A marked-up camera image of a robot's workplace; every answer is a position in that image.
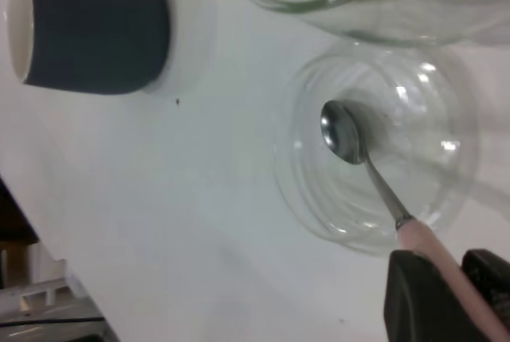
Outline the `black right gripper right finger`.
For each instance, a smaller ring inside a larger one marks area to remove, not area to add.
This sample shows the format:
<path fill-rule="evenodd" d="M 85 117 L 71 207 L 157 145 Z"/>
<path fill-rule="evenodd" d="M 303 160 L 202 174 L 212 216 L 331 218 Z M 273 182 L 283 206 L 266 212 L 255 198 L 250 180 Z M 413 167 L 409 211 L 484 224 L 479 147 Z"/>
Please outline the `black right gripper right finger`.
<path fill-rule="evenodd" d="M 485 249 L 468 250 L 461 268 L 500 320 L 509 320 L 509 262 Z"/>

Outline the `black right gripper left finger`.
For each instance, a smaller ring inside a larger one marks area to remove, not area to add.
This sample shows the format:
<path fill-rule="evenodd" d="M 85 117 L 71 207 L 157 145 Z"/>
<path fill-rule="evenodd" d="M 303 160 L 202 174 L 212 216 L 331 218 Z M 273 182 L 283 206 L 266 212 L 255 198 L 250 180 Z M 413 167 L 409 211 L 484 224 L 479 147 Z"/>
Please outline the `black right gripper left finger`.
<path fill-rule="evenodd" d="M 389 341 L 487 341 L 426 257 L 390 254 L 383 319 Z"/>

